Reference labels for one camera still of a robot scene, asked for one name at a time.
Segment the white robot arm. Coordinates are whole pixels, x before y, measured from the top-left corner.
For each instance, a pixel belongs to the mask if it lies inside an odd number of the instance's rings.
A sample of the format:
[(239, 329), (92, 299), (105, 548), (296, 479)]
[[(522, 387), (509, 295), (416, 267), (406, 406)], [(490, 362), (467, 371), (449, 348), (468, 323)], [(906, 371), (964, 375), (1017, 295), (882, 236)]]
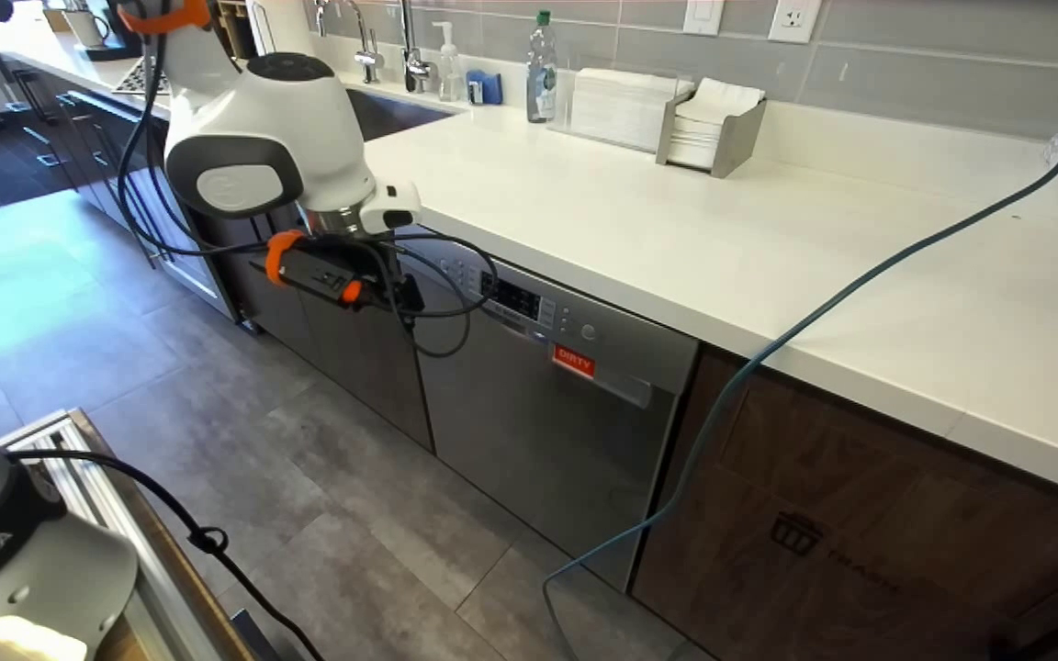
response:
[(244, 0), (252, 54), (217, 38), (217, 0), (122, 0), (128, 32), (165, 43), (165, 176), (178, 206), (239, 219), (293, 206), (277, 241), (377, 239), (416, 219), (419, 196), (366, 169), (348, 89), (318, 60), (306, 0)]

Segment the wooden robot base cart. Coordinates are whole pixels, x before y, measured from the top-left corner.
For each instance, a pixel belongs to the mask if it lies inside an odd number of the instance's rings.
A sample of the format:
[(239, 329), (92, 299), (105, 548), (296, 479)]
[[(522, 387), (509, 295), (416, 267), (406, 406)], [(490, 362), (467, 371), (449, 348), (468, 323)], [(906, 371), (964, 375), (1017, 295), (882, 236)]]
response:
[(252, 661), (138, 483), (86, 461), (105, 453), (86, 414), (46, 414), (0, 453), (61, 507), (4, 573), (0, 623), (74, 661)]

